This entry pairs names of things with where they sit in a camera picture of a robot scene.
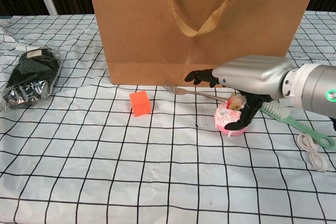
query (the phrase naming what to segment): table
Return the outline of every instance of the table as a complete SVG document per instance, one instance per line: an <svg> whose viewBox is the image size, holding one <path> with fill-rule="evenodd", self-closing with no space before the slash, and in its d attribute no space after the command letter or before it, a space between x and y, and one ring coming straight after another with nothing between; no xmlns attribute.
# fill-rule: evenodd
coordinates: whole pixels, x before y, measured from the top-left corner
<svg viewBox="0 0 336 224"><path fill-rule="evenodd" d="M94 15L0 20L0 87L19 54L44 45L64 53L53 95L0 112L1 223L336 223L335 150L319 148L320 173L300 132L261 112L229 138L209 124L216 101L111 84ZM306 12L287 57L336 65L335 50L336 13ZM135 118L139 90L153 113ZM336 136L325 116L291 114Z"/></svg>

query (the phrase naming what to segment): paper bag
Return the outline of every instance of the paper bag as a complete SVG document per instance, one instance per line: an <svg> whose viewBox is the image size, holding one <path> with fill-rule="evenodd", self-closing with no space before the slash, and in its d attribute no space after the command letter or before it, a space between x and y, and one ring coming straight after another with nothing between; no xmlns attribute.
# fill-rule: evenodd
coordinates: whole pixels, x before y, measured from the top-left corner
<svg viewBox="0 0 336 224"><path fill-rule="evenodd" d="M92 0L111 81L187 86L192 70L284 57L309 0Z"/></svg>

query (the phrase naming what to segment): robotic hand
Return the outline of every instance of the robotic hand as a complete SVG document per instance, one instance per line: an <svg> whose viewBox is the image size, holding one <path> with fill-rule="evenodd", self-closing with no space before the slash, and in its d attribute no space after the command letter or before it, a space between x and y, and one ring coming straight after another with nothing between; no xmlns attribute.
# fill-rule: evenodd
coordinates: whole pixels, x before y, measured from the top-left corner
<svg viewBox="0 0 336 224"><path fill-rule="evenodd" d="M238 90L246 98L240 119L226 130L237 131L251 123L264 102L289 98L297 108L336 118L336 67L305 64L294 69L290 60L250 55L215 69L196 70L185 81L210 87L221 84Z"/></svg>

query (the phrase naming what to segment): gold ribbon handle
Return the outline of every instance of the gold ribbon handle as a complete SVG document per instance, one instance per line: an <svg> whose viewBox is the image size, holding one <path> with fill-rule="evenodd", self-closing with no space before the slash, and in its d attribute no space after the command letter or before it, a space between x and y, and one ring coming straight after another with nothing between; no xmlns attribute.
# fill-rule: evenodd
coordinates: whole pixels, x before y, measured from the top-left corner
<svg viewBox="0 0 336 224"><path fill-rule="evenodd" d="M225 0L218 9L216 9L209 18L203 23L199 30L194 30L176 13L173 0L168 0L169 5L173 11L177 26L188 37L195 37L196 35L208 34L213 31L219 22L220 17L222 16L229 0Z"/></svg>

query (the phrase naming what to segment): fork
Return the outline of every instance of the fork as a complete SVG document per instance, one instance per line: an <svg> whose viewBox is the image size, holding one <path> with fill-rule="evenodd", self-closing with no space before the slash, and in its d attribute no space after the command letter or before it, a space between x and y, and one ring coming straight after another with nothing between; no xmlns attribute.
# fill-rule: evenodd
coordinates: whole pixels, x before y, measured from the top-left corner
<svg viewBox="0 0 336 224"><path fill-rule="evenodd" d="M210 95L210 94L205 94L205 93L201 93L201 92L196 92L196 91L189 91L186 89L182 89L182 88L178 88L174 85L169 84L168 82L164 82L165 85L163 85L163 87L165 89L167 89L168 92L172 93L172 94L177 94L177 95L181 95L181 94L198 94L198 95L202 95L204 97L209 97L212 99L216 99L218 101L222 101L222 102L226 102L227 98L224 97L216 97L214 95Z"/></svg>

